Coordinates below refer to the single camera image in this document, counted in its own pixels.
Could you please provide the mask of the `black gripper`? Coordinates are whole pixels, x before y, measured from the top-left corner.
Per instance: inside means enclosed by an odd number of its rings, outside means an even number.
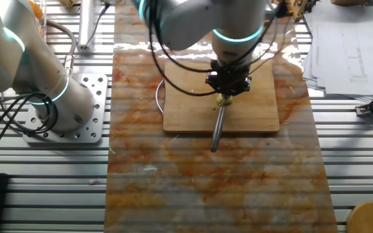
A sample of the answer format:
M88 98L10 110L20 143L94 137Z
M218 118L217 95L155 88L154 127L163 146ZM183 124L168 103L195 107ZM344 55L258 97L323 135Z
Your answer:
M249 65L222 68L217 60L210 63L213 71L207 76L205 83L217 93L217 98L237 96L250 91L252 78L249 76Z

